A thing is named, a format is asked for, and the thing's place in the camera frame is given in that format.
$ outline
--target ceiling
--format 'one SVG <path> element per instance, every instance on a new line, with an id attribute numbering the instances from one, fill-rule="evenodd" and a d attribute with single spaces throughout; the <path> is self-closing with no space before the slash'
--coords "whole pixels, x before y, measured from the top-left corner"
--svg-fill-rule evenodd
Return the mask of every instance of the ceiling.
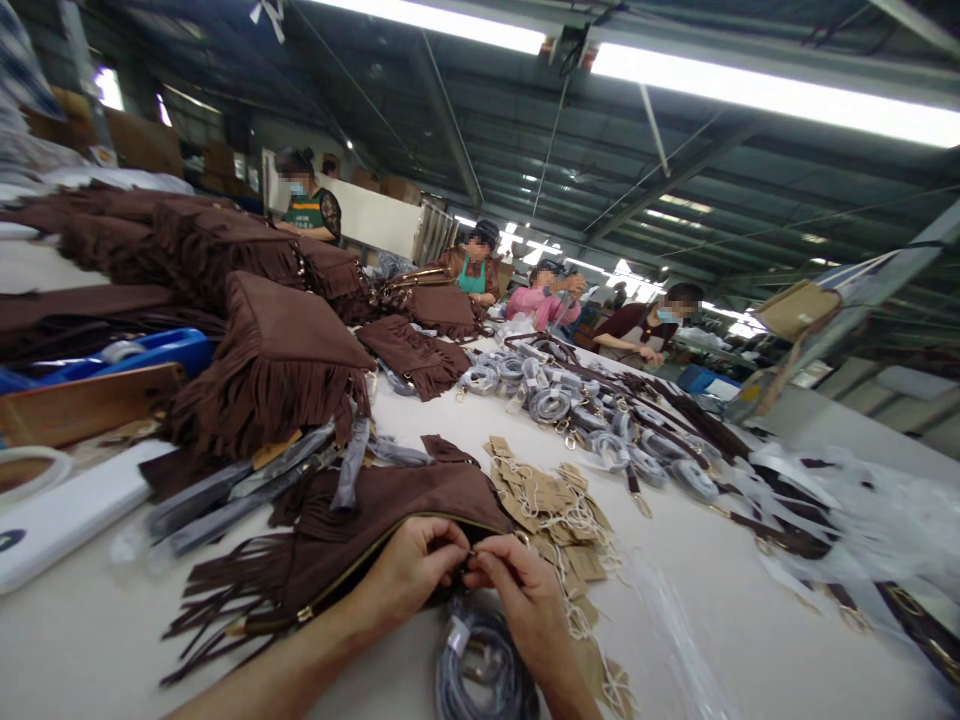
<path id="1" fill-rule="evenodd" d="M 349 137 L 364 164 L 464 210 L 479 204 L 482 216 L 530 222 L 566 241 L 571 256 L 597 262 L 602 253 L 610 268 L 612 257 L 668 265 L 738 309 L 819 274 L 813 258 L 846 264 L 902 247 L 960 196 L 956 149 L 650 88 L 668 178 L 639 88 L 576 68 L 563 77 L 564 52 L 551 62 L 307 0 L 287 4 L 282 45 L 265 17 L 250 21 L 253 0 L 99 4 L 213 95 L 323 125 Z M 920 3 L 956 37 L 952 5 Z M 690 57 L 960 107 L 960 60 L 863 0 L 458 6 L 553 35 L 593 23 L 591 41 L 641 38 Z M 620 217 L 628 206 L 635 212 Z M 960 342 L 960 253 L 941 260 L 884 307 L 878 342 Z"/>

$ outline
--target worker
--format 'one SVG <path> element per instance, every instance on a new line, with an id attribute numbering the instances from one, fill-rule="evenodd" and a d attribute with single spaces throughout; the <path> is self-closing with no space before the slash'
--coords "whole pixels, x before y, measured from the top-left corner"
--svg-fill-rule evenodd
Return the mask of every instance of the worker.
<path id="1" fill-rule="evenodd" d="M 167 720 L 298 720 L 347 666 L 409 620 L 471 550 L 456 523 L 414 517 L 393 534 L 361 583 L 296 634 L 227 675 Z M 494 588 L 514 645 L 554 718 L 600 720 L 574 655 L 553 568 L 499 535 L 473 546 L 463 575 L 470 590 Z M 370 678 L 374 690 L 376 678 Z M 387 691 L 389 684 L 383 685 Z"/>
<path id="2" fill-rule="evenodd" d="M 497 224 L 481 220 L 470 229 L 466 245 L 447 250 L 424 267 L 444 268 L 481 307 L 490 307 L 500 299 L 500 260 L 493 257 L 499 241 Z"/>
<path id="3" fill-rule="evenodd" d="M 530 271 L 530 287 L 514 290 L 503 313 L 504 318 L 512 320 L 517 315 L 533 315 L 537 330 L 545 330 L 547 325 L 555 322 L 561 325 L 575 322 L 580 317 L 580 298 L 587 289 L 587 281 L 577 273 L 560 280 L 557 276 L 562 271 L 563 266 L 556 260 L 541 260 Z M 572 300 L 569 307 L 567 297 Z"/>
<path id="4" fill-rule="evenodd" d="M 677 283 L 656 303 L 633 303 L 617 310 L 597 328 L 599 353 L 631 367 L 663 365 L 663 352 L 677 328 L 700 307 L 703 289 Z"/>
<path id="5" fill-rule="evenodd" d="M 623 281 L 613 286 L 614 296 L 608 300 L 604 307 L 607 310 L 619 310 L 627 301 L 627 284 Z"/>
<path id="6" fill-rule="evenodd" d="M 277 172 L 290 184 L 290 207 L 277 227 L 301 237 L 340 242 L 340 203 L 317 182 L 313 150 L 284 148 L 275 158 Z M 337 165 L 323 163 L 323 174 L 337 178 Z"/>

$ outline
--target forearm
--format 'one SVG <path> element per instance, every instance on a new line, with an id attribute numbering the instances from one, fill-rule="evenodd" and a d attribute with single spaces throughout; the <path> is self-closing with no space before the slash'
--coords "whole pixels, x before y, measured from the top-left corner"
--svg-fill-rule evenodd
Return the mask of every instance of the forearm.
<path id="1" fill-rule="evenodd" d="M 553 720 L 602 720 L 583 673 L 572 657 L 550 679 L 537 680 Z"/>
<path id="2" fill-rule="evenodd" d="M 167 720 L 299 720 L 377 633 L 342 601 Z"/>
<path id="3" fill-rule="evenodd" d="M 593 338 L 593 341 L 597 345 L 603 345 L 604 347 L 611 348 L 613 350 L 635 350 L 636 346 L 633 343 L 628 343 L 620 338 L 615 338 L 609 333 L 604 333 L 603 335 L 597 335 Z"/>

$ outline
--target zipper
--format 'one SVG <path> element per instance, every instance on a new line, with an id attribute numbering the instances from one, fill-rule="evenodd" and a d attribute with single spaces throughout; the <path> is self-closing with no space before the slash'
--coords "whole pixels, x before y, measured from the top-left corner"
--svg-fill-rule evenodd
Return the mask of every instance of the zipper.
<path id="1" fill-rule="evenodd" d="M 411 515 L 405 515 L 400 518 L 397 522 L 390 526 L 390 528 L 383 533 L 376 542 L 374 542 L 369 548 L 367 548 L 364 553 L 357 558 L 357 560 L 346 570 L 344 570 L 340 576 L 334 580 L 319 596 L 312 602 L 308 603 L 300 610 L 297 611 L 296 621 L 291 620 L 274 620 L 274 621 L 263 621 L 258 622 L 256 620 L 248 622 L 247 618 L 242 617 L 238 618 L 236 621 L 230 624 L 227 628 L 227 635 L 237 636 L 237 635 L 272 635 L 273 633 L 281 632 L 286 630 L 291 625 L 303 625 L 308 623 L 316 617 L 315 608 L 320 605 L 327 597 L 333 593 L 338 587 L 340 587 L 344 581 L 350 577 L 354 571 L 360 567 L 364 562 L 366 562 L 370 556 L 376 552 L 382 545 L 384 545 L 393 534 L 399 529 L 403 523 L 409 520 L 412 517 L 442 517 L 447 520 L 453 520 L 457 523 L 462 523 L 465 525 L 472 525 L 473 527 L 480 528 L 481 530 L 486 530 L 487 532 L 493 535 L 502 535 L 503 532 L 495 527 L 490 525 L 485 525 L 483 523 L 476 522 L 475 520 L 470 520 L 468 518 L 462 517 L 460 515 L 454 515 L 453 513 L 442 513 L 442 512 L 432 512 L 432 513 L 413 513 Z"/>

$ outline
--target cardboard box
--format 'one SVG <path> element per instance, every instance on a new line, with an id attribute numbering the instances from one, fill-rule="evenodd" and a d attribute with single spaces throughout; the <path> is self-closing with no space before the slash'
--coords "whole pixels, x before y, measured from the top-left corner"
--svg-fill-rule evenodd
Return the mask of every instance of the cardboard box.
<path id="1" fill-rule="evenodd" d="M 358 167 L 353 171 L 353 177 L 350 179 L 350 182 L 357 187 L 362 187 L 364 190 L 370 190 L 375 193 L 380 192 L 380 178 L 375 173 L 364 170 L 362 167 Z"/>
<path id="2" fill-rule="evenodd" d="M 383 178 L 383 182 L 380 184 L 380 193 L 410 205 L 420 204 L 420 188 L 412 182 L 393 175 L 387 175 Z"/>
<path id="3" fill-rule="evenodd" d="M 774 335 L 796 342 L 803 332 L 840 305 L 840 294 L 801 280 L 774 295 L 751 314 Z"/>

